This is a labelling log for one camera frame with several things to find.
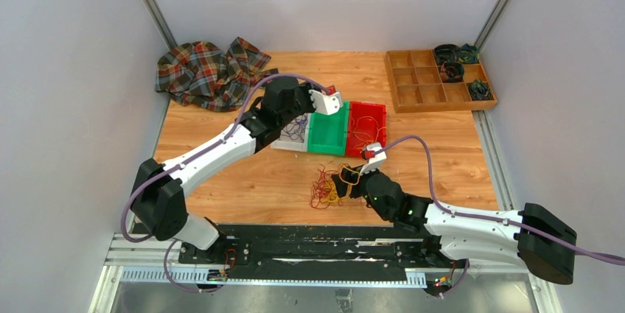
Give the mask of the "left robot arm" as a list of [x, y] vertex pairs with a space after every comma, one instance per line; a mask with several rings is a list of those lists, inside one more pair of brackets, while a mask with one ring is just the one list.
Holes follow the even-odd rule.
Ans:
[[332, 86], [297, 74], [274, 74], [262, 79], [246, 97], [233, 124], [199, 147], [159, 163], [153, 158], [140, 166], [122, 210], [122, 234], [129, 241], [128, 214], [148, 229], [148, 238], [177, 239], [197, 248], [209, 264], [220, 262], [226, 244], [208, 219], [189, 213], [186, 198], [199, 185], [227, 166], [252, 156], [276, 141], [283, 129], [307, 113], [331, 115], [343, 105]]

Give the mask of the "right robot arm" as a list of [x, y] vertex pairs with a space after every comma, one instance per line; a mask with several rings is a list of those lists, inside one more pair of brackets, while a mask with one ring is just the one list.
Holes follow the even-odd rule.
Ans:
[[517, 265], [553, 284], [573, 283], [577, 233], [545, 207], [483, 211], [435, 203], [402, 190], [380, 171], [359, 175], [342, 169], [331, 176], [339, 198], [362, 197], [382, 220], [422, 238], [423, 260], [482, 260]]

